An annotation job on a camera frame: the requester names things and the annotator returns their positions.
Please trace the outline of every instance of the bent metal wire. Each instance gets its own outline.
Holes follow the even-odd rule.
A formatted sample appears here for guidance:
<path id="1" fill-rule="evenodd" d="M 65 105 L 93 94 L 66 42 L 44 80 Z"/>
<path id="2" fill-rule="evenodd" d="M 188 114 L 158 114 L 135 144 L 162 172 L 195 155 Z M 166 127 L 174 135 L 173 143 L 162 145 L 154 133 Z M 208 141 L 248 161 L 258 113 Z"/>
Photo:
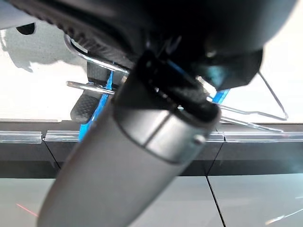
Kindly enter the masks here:
<path id="1" fill-rule="evenodd" d="M 83 59 L 85 59 L 89 62 L 92 62 L 92 63 L 94 63 L 94 64 L 96 64 L 100 67 L 106 68 L 108 70 L 120 71 L 120 72 L 125 73 L 126 75 L 129 74 L 129 70 L 126 69 L 126 68 L 115 65 L 115 64 L 113 64 L 110 61 L 107 61 L 105 59 L 96 58 L 95 56 L 91 56 L 90 54 L 82 51 L 80 48 L 78 48 L 73 43 L 74 41 L 68 35 L 64 36 L 64 41 L 65 41 L 65 44 L 66 44 L 68 50 L 70 52 L 72 52 L 73 54 L 75 54 L 75 55 L 77 55 L 77 56 L 79 56 L 79 57 L 81 57 L 81 58 L 83 58 Z M 235 109 L 235 108 L 232 108 L 232 107 L 224 106 L 224 105 L 221 105 L 221 104 L 217 104 L 217 105 L 219 105 L 219 107 L 223 110 L 239 113 L 239 114 L 242 114 L 242 115 L 257 114 L 257 115 L 261 115 L 261 116 L 265 116 L 265 117 L 269 117 L 269 118 L 273 118 L 273 119 L 277 119 L 277 120 L 281 120 L 281 121 L 286 121 L 288 119 L 288 114 L 286 113 L 282 103 L 280 102 L 280 100 L 278 99 L 278 97 L 276 96 L 273 89 L 271 88 L 269 83 L 266 81 L 266 79 L 264 78 L 262 73 L 259 71 L 258 74 L 263 79 L 263 81 L 266 84 L 267 88 L 269 89 L 270 93 L 272 94 L 275 101 L 277 102 L 277 104 L 279 105 L 281 110 L 283 111 L 284 117 L 278 117 L 278 116 L 271 115 L 271 114 L 264 113 L 264 112 L 260 112 L 260 111 L 243 111 L 243 110 Z M 67 86 L 77 88 L 77 89 L 82 89 L 82 90 L 90 90 L 90 91 L 93 91 L 93 92 L 98 92 L 100 94 L 113 95 L 115 93 L 112 90 L 105 89 L 102 86 L 96 85 L 96 84 L 81 84 L 81 83 L 78 83 L 78 82 L 67 81 Z M 247 127 L 258 129 L 258 130 L 271 131 L 271 132 L 283 132 L 283 130 L 281 130 L 281 129 L 269 128 L 269 127 L 262 126 L 262 125 L 259 125 L 259 124 L 240 121 L 240 120 L 225 117 L 225 116 L 221 117 L 221 121 L 226 122 L 226 123 L 236 124 L 236 125 L 247 126 Z"/>

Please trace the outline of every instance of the knurled black surface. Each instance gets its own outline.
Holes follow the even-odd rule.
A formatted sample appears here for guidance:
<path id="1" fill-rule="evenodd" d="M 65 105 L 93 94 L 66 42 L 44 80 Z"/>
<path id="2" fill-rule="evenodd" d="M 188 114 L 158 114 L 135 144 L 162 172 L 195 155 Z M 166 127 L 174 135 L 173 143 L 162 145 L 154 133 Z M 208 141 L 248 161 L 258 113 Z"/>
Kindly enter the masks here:
<path id="1" fill-rule="evenodd" d="M 110 70 L 102 68 L 94 63 L 87 62 L 87 77 L 90 82 L 97 82 L 101 85 L 106 85 Z"/>
<path id="2" fill-rule="evenodd" d="M 98 104 L 99 99 L 83 93 L 71 110 L 71 120 L 80 124 L 86 124 L 92 117 Z"/>

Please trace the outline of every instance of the reflective gray surface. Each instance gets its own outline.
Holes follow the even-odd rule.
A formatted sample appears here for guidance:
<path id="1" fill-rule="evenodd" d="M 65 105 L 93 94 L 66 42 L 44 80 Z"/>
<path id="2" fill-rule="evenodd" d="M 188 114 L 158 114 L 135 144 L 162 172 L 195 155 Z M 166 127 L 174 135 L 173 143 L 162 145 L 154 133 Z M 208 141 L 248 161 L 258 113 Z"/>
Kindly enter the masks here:
<path id="1" fill-rule="evenodd" d="M 303 174 L 210 176 L 227 227 L 301 227 Z"/>
<path id="2" fill-rule="evenodd" d="M 223 227 L 207 180 L 177 177 L 131 227 Z"/>
<path id="3" fill-rule="evenodd" d="M 4 227 L 34 227 L 53 179 L 0 179 Z M 177 177 L 131 227 L 223 227 L 205 177 Z"/>

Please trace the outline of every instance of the red laser line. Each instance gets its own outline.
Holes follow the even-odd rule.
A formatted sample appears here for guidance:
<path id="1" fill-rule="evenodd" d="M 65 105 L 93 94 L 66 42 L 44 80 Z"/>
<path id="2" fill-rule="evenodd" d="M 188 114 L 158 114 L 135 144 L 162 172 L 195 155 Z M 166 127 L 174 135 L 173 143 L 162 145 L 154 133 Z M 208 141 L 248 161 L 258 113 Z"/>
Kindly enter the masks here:
<path id="1" fill-rule="evenodd" d="M 32 211 L 26 209 L 25 207 L 21 206 L 20 204 L 17 204 L 17 203 L 16 203 L 16 205 L 19 206 L 19 207 L 21 207 L 23 210 L 27 211 L 28 213 L 30 213 L 30 214 L 32 214 L 32 215 L 38 217 L 38 215 L 37 215 L 36 213 L 34 213 L 34 212 L 32 212 Z"/>

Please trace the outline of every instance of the blue plastic part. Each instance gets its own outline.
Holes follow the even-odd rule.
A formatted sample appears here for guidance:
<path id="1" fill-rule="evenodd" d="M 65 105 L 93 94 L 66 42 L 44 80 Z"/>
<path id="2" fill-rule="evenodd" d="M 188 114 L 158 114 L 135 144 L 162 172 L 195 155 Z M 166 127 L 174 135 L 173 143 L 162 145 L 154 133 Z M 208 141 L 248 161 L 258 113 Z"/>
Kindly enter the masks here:
<path id="1" fill-rule="evenodd" d="M 224 91 L 218 91 L 217 94 L 213 97 L 213 102 L 221 104 L 225 99 L 225 97 L 227 96 L 228 92 L 229 89 Z"/>
<path id="2" fill-rule="evenodd" d="M 112 83 L 113 83 L 113 72 L 110 73 L 109 78 L 107 80 L 107 85 L 106 85 L 106 89 L 111 90 L 112 89 Z M 87 131 L 89 130 L 91 124 L 93 123 L 94 120 L 97 119 L 97 117 L 99 116 L 99 114 L 102 112 L 106 101 L 107 101 L 108 95 L 102 95 L 99 105 L 96 108 L 95 112 L 93 113 L 91 119 L 89 120 L 88 123 L 86 124 L 82 124 L 80 126 L 80 131 L 79 131 L 79 140 L 82 141 L 82 139 L 84 138 L 85 134 L 87 133 Z"/>

